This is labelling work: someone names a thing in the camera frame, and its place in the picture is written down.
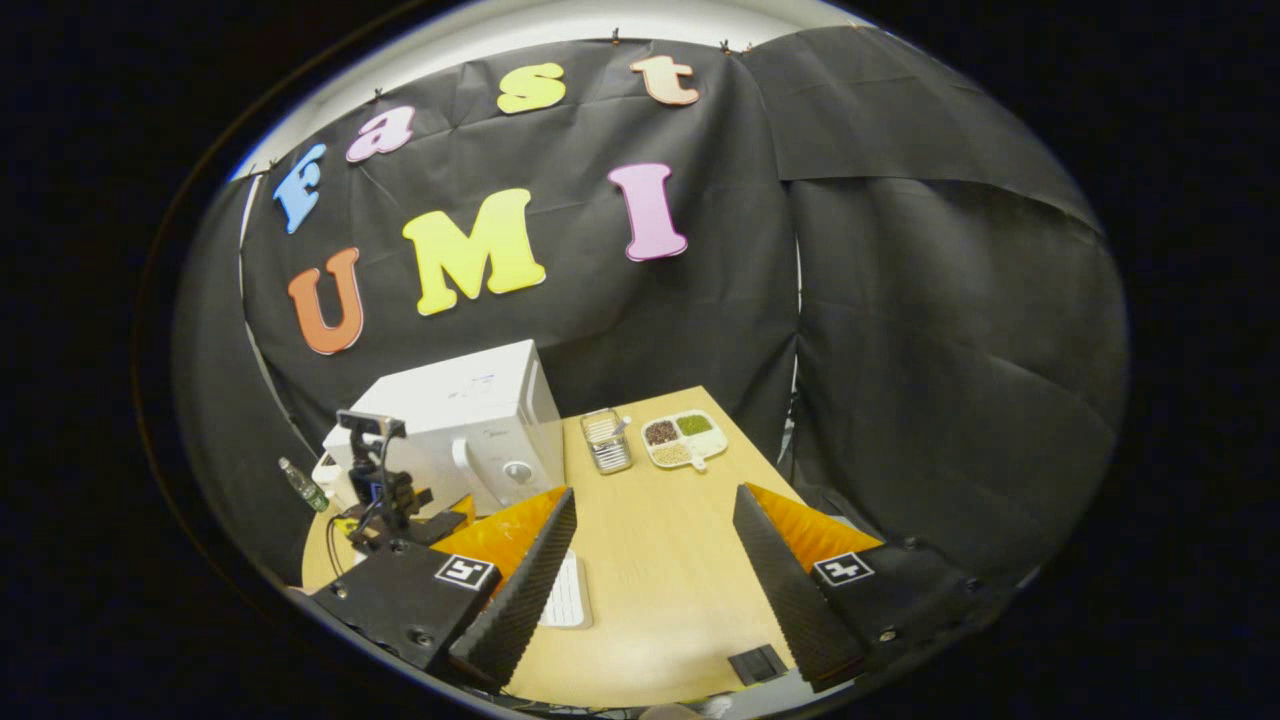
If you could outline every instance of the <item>plastic bottle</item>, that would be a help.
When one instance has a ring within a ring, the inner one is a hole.
[[[329,498],[324,496],[324,491],[320,486],[306,477],[302,470],[293,466],[288,457],[280,457],[280,469],[284,470],[284,477],[289,479],[289,484],[293,489],[298,491],[302,500],[307,501],[316,512],[324,512],[329,507]]]

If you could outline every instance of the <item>table surface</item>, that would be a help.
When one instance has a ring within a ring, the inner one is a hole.
[[[800,497],[701,387],[616,410],[631,416],[634,464],[611,475],[591,462],[579,418],[563,420],[564,478],[577,502],[571,547],[582,561],[594,624],[538,626],[506,691],[549,703],[630,707],[742,689],[727,659],[763,644],[794,667],[732,519],[744,482]],[[655,466],[640,437],[649,420],[685,410],[707,413],[728,437],[703,474]],[[319,514],[307,537],[307,588],[334,578],[324,537],[333,512]],[[338,541],[340,568],[351,568],[351,544]]]

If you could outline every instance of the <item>white microwave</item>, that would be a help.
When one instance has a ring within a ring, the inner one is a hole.
[[[384,375],[349,410],[404,420],[387,469],[431,488],[422,516],[468,493],[492,515],[564,484],[559,410],[531,340]],[[324,448],[312,478],[338,507],[358,505],[351,430],[334,425]]]

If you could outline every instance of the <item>black mount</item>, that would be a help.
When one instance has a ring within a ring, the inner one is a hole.
[[[339,410],[338,425],[351,430],[352,464],[348,475],[356,496],[366,506],[352,539],[360,543],[356,538],[362,536],[362,530],[375,516],[385,524],[392,539],[419,544],[439,539],[424,534],[420,524],[410,523],[410,516],[431,502],[430,488],[415,493],[413,478],[408,473],[387,469],[387,446],[392,438],[406,437],[404,421],[385,415]],[[378,436],[378,439],[365,442],[365,436]]]

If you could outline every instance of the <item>white keyboard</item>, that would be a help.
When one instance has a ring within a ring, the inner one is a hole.
[[[547,628],[590,628],[591,605],[586,597],[586,575],[582,573],[582,561],[572,550],[564,552],[559,574],[556,575],[556,584],[552,585],[552,594],[543,607],[543,616],[539,625]]]

